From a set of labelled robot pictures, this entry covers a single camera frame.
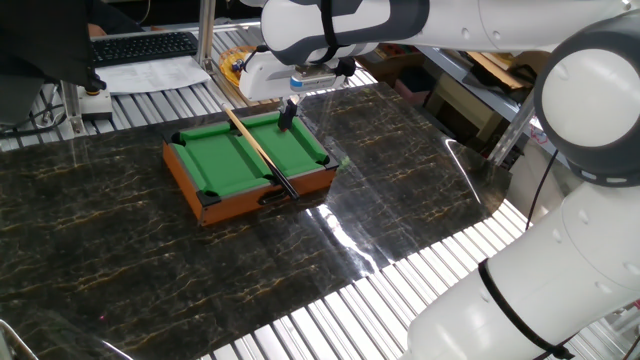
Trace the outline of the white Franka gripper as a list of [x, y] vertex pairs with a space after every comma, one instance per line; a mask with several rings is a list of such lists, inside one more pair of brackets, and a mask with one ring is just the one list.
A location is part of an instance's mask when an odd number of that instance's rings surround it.
[[[334, 89], [351, 76], [351, 58], [333, 59], [319, 65], [284, 65], [271, 52], [247, 56], [239, 80], [240, 92], [251, 101], [286, 98], [319, 90]], [[278, 128], [285, 132], [298, 112], [297, 98], [286, 101]]]

